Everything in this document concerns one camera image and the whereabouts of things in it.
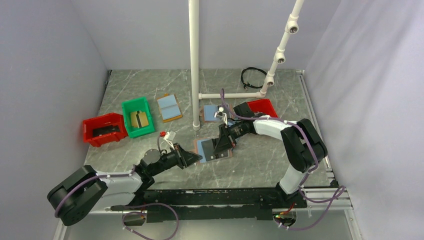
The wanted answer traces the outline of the brown blue card holder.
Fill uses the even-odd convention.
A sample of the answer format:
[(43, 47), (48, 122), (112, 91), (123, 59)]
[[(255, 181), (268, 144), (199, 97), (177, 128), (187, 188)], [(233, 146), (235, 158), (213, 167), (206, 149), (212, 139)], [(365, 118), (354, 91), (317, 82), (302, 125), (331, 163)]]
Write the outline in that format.
[(225, 160), (233, 157), (232, 150), (227, 150), (226, 152), (221, 152), (214, 154), (214, 145), (212, 137), (198, 138), (194, 141), (194, 152), (200, 156), (202, 159), (199, 160), (200, 163), (211, 163), (219, 160)]

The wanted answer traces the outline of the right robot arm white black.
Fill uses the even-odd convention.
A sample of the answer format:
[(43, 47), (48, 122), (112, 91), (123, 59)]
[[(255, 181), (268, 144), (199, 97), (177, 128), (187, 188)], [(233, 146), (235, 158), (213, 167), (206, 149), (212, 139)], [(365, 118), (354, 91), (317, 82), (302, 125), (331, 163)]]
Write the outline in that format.
[(305, 177), (313, 172), (320, 161), (328, 155), (327, 147), (309, 119), (286, 121), (264, 112), (253, 111), (244, 102), (234, 109), (237, 120), (228, 124), (229, 108), (220, 105), (214, 117), (222, 120), (219, 136), (213, 139), (215, 155), (233, 149), (237, 139), (247, 134), (268, 136), (282, 141), (289, 167), (277, 184), (276, 203), (287, 208), (295, 201), (295, 193), (305, 182)]

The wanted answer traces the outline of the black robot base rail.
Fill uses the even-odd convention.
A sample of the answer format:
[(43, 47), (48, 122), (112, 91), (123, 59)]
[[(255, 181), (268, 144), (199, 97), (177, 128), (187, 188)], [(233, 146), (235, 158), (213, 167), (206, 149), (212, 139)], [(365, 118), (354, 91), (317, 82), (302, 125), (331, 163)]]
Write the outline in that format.
[(174, 220), (244, 219), (272, 220), (290, 207), (305, 209), (306, 201), (295, 193), (285, 195), (276, 187), (146, 190), (127, 205), (112, 206), (113, 212), (146, 210), (148, 223)]

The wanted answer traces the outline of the grey credit card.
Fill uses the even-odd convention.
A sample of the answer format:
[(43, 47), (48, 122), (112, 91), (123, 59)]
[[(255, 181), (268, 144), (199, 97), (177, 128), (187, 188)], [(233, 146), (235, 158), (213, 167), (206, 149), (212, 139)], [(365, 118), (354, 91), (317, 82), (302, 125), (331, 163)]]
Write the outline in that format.
[(218, 159), (224, 159), (229, 158), (231, 155), (231, 152), (229, 150), (221, 152), (221, 153), (214, 153), (214, 140), (213, 139), (207, 139), (201, 142), (203, 154), (204, 154), (204, 160), (206, 162), (218, 160)]

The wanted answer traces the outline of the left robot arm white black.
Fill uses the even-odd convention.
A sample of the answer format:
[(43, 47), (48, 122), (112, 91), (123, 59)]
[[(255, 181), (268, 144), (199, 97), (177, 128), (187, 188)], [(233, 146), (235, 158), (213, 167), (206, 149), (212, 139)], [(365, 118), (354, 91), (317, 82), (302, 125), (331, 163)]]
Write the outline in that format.
[(55, 186), (47, 200), (54, 216), (72, 226), (90, 212), (114, 206), (139, 209), (154, 177), (173, 167), (184, 170), (203, 157), (175, 143), (169, 150), (148, 150), (140, 162), (124, 172), (103, 172), (84, 165)]

